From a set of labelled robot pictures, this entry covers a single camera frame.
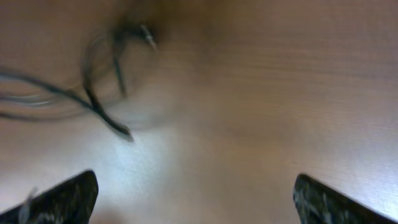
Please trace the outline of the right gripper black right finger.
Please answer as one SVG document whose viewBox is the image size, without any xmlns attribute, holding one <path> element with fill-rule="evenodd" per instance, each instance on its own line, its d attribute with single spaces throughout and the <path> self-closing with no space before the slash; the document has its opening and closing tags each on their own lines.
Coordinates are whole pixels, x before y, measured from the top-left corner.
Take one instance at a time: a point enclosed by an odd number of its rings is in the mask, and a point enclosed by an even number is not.
<svg viewBox="0 0 398 224">
<path fill-rule="evenodd" d="M 293 201 L 304 224 L 397 224 L 307 174 L 297 176 Z"/>
</svg>

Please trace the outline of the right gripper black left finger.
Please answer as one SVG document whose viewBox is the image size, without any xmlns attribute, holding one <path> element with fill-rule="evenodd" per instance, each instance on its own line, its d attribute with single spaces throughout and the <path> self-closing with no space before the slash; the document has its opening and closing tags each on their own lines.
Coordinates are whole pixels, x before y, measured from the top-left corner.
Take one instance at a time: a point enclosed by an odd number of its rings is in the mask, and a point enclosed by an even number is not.
<svg viewBox="0 0 398 224">
<path fill-rule="evenodd" d="M 98 193 L 96 174 L 84 170 L 39 195 L 32 189 L 22 203 L 1 212 L 1 224 L 86 224 Z"/>
</svg>

